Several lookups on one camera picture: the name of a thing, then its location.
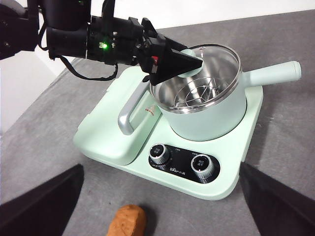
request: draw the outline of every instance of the gray table surface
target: gray table surface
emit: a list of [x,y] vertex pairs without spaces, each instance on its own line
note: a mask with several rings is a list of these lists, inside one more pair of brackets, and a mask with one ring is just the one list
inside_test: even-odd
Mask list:
[[[264,87],[246,161],[315,199],[315,10],[159,31],[189,46],[228,45],[239,53],[244,71],[290,60],[301,63],[299,82]],[[103,76],[113,70],[83,59],[74,64],[89,76]],[[120,66],[119,73],[125,68]],[[72,144],[72,137],[109,85],[84,81],[66,71],[4,134],[1,202],[81,163],[85,181],[64,235],[105,235],[116,210],[125,204],[144,208],[147,236],[259,235],[239,183],[227,198],[205,201],[82,155]]]

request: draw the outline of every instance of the pot rim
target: pot rim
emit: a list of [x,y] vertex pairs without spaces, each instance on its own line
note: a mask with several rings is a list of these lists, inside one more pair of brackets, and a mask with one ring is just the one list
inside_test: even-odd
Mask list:
[[165,104],[161,103],[160,101],[158,101],[155,97],[154,94],[154,90],[153,90],[153,85],[150,84],[150,93],[151,95],[154,97],[155,101],[157,102],[158,106],[161,107],[162,109],[171,112],[171,113],[177,113],[177,114],[189,114],[189,113],[196,113],[196,112],[200,112],[203,111],[205,109],[207,109],[210,106],[214,106],[217,105],[218,103],[222,102],[224,99],[226,99],[237,87],[237,85],[239,84],[239,75],[242,72],[242,67],[241,67],[241,59],[239,57],[239,55],[236,53],[236,51],[230,47],[227,47],[225,45],[222,44],[215,44],[215,43],[209,43],[209,44],[200,44],[200,45],[196,45],[196,46],[192,46],[189,49],[194,49],[194,48],[199,48],[199,47],[222,47],[225,49],[228,49],[229,51],[231,51],[235,58],[238,61],[238,71],[234,77],[234,79],[232,80],[232,82],[222,91],[220,92],[216,97],[210,99],[207,102],[204,102],[202,104],[198,104],[195,106],[186,106],[186,107],[168,107]]

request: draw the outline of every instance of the control knob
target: control knob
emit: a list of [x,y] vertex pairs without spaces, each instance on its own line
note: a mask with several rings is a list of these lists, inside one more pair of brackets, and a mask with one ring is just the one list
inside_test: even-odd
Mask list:
[[170,154],[164,144],[154,144],[150,148],[149,156],[154,163],[162,165],[169,159]]
[[205,154],[196,155],[191,160],[191,168],[195,174],[202,179],[210,177],[215,170],[214,164],[210,157]]

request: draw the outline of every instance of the black cable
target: black cable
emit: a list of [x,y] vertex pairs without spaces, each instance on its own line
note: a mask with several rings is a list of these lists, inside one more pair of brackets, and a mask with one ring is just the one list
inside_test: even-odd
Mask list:
[[117,63],[115,64],[115,71],[111,76],[108,76],[106,78],[104,77],[100,77],[100,78],[87,78],[83,75],[80,75],[78,72],[75,71],[75,69],[73,68],[73,66],[70,64],[70,62],[67,60],[67,58],[63,57],[63,56],[58,56],[60,58],[60,60],[64,63],[64,65],[68,68],[68,70],[75,76],[84,79],[84,80],[96,80],[96,81],[109,81],[109,80],[113,80],[116,78],[117,76],[117,72],[118,72],[118,65]]
[[47,50],[48,50],[48,47],[44,47],[44,48],[43,48],[43,47],[41,46],[41,40],[43,39],[45,30],[46,30],[46,22],[44,21],[42,27],[40,28],[39,35],[38,35],[38,46],[39,46],[42,50],[47,51]]

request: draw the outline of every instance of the white wall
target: white wall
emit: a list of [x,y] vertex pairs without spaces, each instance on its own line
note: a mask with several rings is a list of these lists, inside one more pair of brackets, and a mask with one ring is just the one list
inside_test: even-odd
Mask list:
[[[26,5],[27,0],[18,0]],[[103,0],[92,0],[92,14],[100,15]],[[116,0],[115,16],[151,20],[155,28],[191,25],[315,9],[315,0]],[[1,67],[1,132],[48,87],[64,69],[51,61],[47,52],[20,52],[0,61]]]

